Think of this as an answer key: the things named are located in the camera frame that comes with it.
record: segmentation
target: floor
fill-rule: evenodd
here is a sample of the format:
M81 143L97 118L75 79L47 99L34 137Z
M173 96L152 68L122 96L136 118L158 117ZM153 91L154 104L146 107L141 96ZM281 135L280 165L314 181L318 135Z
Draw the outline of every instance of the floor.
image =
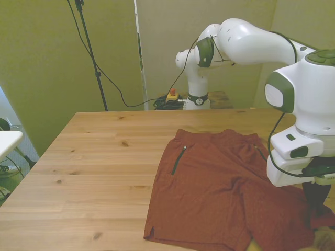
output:
M21 131L25 138L24 140L19 144L19 148L22 152L24 152L32 161L37 161L39 159L31 141L29 140L27 133L23 129L21 125L13 125L11 126L12 131ZM30 169L29 165L26 162L26 160L21 157L18 153L15 151L12 151L9 155L9 158L11 158L16 165L21 167L22 173L24 176L26 176ZM13 165L10 161L3 162L2 165ZM22 181L23 177L20 173L11 176L9 178L0 178L0 186L8 189L9 191L13 192L14 189L17 187L17 185ZM5 200L0 201L0 206L5 202Z

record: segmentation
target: wall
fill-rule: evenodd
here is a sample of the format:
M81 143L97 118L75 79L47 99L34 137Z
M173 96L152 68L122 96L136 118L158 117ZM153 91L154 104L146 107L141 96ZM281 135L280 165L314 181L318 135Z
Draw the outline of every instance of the wall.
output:
M335 1L278 0L271 30L319 49L335 48ZM264 64L255 96L255 107L267 107L264 85L267 76L284 64Z
M270 29L276 0L137 0L143 68L148 98L166 93L180 70L175 56L190 48L210 24L237 17ZM249 107L258 86L261 65L225 66L207 70L209 90L224 90L236 108ZM183 75L175 85L187 90Z
M0 87L0 118L7 120L10 124L20 125L12 106L10 105L5 93Z
M133 0L84 3L97 63L129 104L142 102ZM104 110L92 60L66 0L1 1L0 22L0 84L41 155L76 112ZM109 110L127 110L119 92L102 81Z

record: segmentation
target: zipper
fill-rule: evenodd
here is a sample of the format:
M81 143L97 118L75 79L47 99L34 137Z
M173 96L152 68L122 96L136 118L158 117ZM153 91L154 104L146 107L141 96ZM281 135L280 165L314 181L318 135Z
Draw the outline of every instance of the zipper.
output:
M185 153L186 151L186 146L184 146L182 152L179 154L178 158L176 159L176 162L174 163L174 166L173 166L173 169L172 169L172 172L171 172L171 175L174 175L174 173L176 172L176 169L177 169L177 166L178 166L178 163L180 161L180 159L182 158L183 154Z

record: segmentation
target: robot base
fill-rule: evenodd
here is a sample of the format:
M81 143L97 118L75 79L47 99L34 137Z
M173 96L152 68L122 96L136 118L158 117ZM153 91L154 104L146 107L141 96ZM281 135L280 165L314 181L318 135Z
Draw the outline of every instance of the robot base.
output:
M210 109L210 101L209 99L206 100L202 105L198 106L193 101L190 101L189 99L186 100L185 110L201 110L201 109Z

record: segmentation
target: black stand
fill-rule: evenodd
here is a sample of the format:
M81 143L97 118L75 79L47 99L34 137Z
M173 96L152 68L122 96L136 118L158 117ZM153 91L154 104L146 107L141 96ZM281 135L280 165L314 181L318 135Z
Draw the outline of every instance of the black stand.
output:
M84 16L83 16L82 5L84 5L84 1L83 0L75 0L75 5L77 7L77 10L79 12L80 18L82 20L84 32L85 32L86 39L87 39L87 45L88 45L88 48L90 50L90 55L91 55L91 58L92 58L92 61L93 61L93 66L94 66L94 71L95 71L95 76L96 76L96 80L98 81L98 85L99 85L99 89L100 89L100 94L101 94L101 98L102 98L103 103L104 103L105 111L108 111L107 104L106 104L106 99L105 99L105 95L104 95L104 91L103 91L103 87L102 87L101 80L100 80L101 73L98 71L97 66L96 66L96 62L95 62L93 51L92 51L92 47L91 47L90 38L88 37L88 32L87 32L87 29L86 29L86 24L85 24L85 20L84 20Z

